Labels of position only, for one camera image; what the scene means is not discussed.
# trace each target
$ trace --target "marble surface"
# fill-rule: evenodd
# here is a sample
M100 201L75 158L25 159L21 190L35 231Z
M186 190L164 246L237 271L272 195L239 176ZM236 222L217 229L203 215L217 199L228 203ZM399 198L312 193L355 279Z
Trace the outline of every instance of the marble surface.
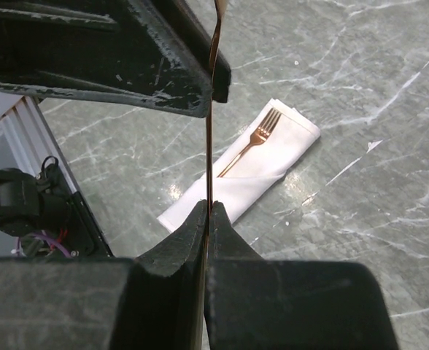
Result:
M190 0L211 33L210 0ZM429 349L429 0L231 0L215 157L275 97L322 138L236 224L265 258L366 264L404 350ZM204 172L204 121L46 100L42 111L116 255Z

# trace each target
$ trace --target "fork head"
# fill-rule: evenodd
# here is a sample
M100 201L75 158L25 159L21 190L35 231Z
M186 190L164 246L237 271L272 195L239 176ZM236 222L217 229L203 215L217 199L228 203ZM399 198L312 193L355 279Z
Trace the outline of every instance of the fork head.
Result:
M270 109L256 130L256 134L265 142L278 124L281 112L275 108Z

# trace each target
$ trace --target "napkin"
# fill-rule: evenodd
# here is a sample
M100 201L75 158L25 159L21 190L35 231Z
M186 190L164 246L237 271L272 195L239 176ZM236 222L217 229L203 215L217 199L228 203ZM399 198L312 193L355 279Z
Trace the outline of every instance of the napkin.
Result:
M242 135L213 164L217 176L249 144L250 135L271 108L282 113L279 122L264 144L252 147L222 178L213 179L213 197L223 202L234 223L259 197L302 156L320 137L320 129L296 109L271 99ZM171 207L158 217L174 232L199 200L206 199L206 174Z

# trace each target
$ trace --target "gray marble countertop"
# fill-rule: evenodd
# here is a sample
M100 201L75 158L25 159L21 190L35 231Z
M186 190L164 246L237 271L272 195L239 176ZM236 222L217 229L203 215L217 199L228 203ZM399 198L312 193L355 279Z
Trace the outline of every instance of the gray marble countertop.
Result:
M212 2L189 1L209 33ZM214 108L215 157L271 97L322 130L236 230L265 258L364 263L401 348L429 349L429 0L231 0L221 49L233 83ZM204 172L204 120L41 108L113 252L166 237L156 217Z

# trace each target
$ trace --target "rose gold fork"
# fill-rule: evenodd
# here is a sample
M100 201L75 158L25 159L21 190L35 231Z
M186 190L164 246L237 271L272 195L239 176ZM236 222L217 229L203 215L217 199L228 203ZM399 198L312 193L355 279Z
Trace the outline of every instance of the rose gold fork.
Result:
M229 163L228 166L224 168L223 171L221 171L221 173L217 177L225 176L228 171L230 171L230 169L242 157L244 157L245 153L247 153L249 149L254 146L260 146L261 144L264 144L266 140L268 140L268 137L270 137L274 128L276 127L281 115L281 112L276 110L275 108L270 109L266 117L264 117L261 121L260 125L255 129L252 135L250 135L249 144Z

